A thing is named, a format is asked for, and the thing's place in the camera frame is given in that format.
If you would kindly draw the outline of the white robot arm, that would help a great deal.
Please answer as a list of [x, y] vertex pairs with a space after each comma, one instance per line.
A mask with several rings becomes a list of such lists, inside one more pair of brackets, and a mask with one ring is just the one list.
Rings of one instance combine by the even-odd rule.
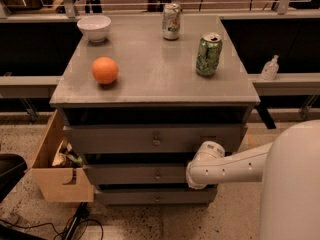
[[186, 180], [193, 189], [260, 181], [260, 240], [320, 240], [319, 120], [298, 123], [269, 144], [231, 156], [206, 141], [188, 163]]

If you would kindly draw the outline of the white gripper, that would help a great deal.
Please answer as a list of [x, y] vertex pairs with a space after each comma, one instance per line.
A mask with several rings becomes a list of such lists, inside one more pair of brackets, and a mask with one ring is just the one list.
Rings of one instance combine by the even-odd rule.
[[215, 184], [210, 169], [206, 166], [196, 166], [191, 163], [186, 168], [186, 181], [190, 188], [201, 190]]

